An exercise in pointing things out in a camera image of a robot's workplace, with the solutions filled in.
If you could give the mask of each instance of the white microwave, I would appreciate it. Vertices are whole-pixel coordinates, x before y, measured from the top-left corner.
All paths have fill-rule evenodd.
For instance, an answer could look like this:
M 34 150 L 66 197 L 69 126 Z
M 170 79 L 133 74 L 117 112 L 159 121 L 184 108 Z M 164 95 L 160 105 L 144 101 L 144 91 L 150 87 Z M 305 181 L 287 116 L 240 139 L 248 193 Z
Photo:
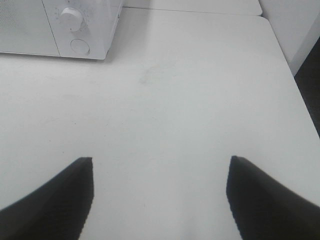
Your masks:
M 0 0 L 0 52 L 105 59 L 123 0 Z

